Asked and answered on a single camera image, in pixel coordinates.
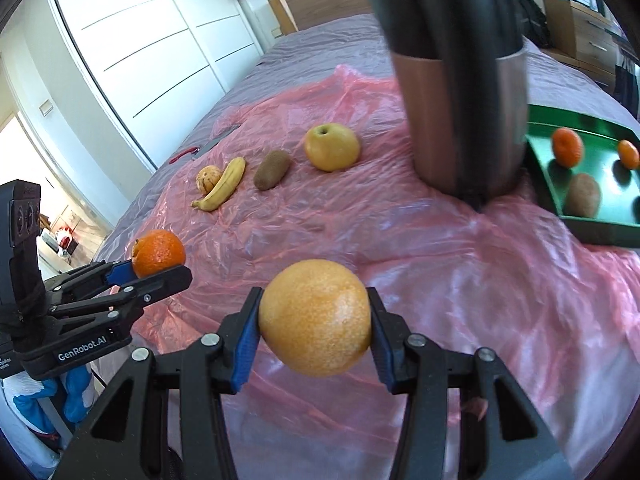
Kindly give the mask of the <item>gloved left hand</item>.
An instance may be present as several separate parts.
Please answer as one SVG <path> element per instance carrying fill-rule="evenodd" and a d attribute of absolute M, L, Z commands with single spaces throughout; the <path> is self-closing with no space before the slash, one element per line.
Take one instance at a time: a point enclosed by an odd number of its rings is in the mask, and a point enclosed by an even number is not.
<path fill-rule="evenodd" d="M 55 439 L 62 450 L 68 447 L 96 398 L 88 365 L 43 380 L 21 372 L 1 383 L 6 402 L 17 418 L 38 437 Z"/>

